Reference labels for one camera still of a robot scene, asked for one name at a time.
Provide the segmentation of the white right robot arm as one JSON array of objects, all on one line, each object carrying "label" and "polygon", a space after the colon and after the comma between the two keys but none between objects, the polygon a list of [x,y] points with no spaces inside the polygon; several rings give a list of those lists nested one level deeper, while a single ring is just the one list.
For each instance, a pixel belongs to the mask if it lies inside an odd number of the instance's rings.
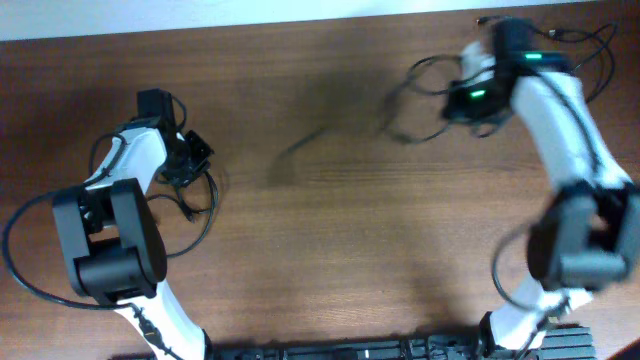
[{"label": "white right robot arm", "polygon": [[531,135],[553,199],[528,237],[528,273],[481,323],[484,357],[521,359],[551,322],[628,280],[639,261],[639,189],[616,162],[566,57],[538,50],[533,24],[493,16],[491,47],[468,45],[445,119],[478,127],[517,116]]}]

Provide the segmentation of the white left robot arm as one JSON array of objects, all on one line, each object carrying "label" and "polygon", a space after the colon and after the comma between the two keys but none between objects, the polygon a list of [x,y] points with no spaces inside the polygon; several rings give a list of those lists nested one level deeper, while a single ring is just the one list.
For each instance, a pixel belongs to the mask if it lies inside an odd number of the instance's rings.
[{"label": "white left robot arm", "polygon": [[55,195],[53,214],[73,290],[125,318],[158,359],[209,359],[206,332],[167,280],[169,254],[146,193],[157,177],[176,190],[208,178],[213,151],[175,119],[178,100],[137,94],[137,114],[86,182]]}]

